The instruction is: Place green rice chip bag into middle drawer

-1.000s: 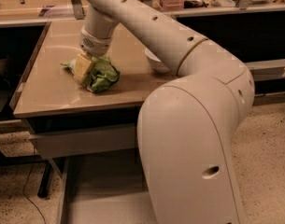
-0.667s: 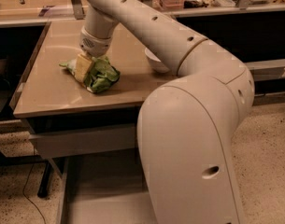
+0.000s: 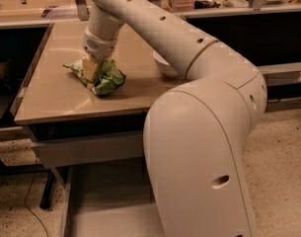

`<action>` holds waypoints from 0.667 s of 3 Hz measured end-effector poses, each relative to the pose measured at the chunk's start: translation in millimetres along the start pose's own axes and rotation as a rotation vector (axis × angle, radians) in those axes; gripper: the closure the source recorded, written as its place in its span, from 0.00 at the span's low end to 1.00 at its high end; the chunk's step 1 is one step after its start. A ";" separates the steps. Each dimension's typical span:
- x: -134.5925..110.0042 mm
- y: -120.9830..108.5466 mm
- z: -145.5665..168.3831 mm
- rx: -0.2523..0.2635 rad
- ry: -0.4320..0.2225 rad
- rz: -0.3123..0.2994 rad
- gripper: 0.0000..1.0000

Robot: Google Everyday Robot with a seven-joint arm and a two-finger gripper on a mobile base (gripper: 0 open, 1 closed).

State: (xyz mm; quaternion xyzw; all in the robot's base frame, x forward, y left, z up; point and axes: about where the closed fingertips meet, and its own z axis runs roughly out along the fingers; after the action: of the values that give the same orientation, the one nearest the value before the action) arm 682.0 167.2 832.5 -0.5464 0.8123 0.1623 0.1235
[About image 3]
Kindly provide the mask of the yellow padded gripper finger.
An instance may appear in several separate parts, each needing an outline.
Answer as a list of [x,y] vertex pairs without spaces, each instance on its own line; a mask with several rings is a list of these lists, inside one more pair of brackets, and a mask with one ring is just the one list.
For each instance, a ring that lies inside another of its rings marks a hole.
[[91,54],[88,54],[82,58],[83,75],[90,82],[94,82],[97,78],[100,66],[102,62],[97,60]]

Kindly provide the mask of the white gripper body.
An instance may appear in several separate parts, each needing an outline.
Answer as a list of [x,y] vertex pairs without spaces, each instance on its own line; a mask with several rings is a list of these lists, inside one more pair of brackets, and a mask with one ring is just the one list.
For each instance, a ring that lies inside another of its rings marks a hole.
[[96,60],[104,60],[112,56],[117,39],[102,39],[93,35],[88,28],[84,31],[83,47]]

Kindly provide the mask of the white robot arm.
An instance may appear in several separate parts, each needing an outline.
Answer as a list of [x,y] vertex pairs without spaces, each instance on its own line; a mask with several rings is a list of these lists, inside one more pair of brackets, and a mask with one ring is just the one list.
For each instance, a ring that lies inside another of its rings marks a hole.
[[183,79],[151,106],[144,155],[166,237],[258,237],[243,144],[267,90],[240,53],[147,0],[92,0],[86,40],[110,56],[128,24]]

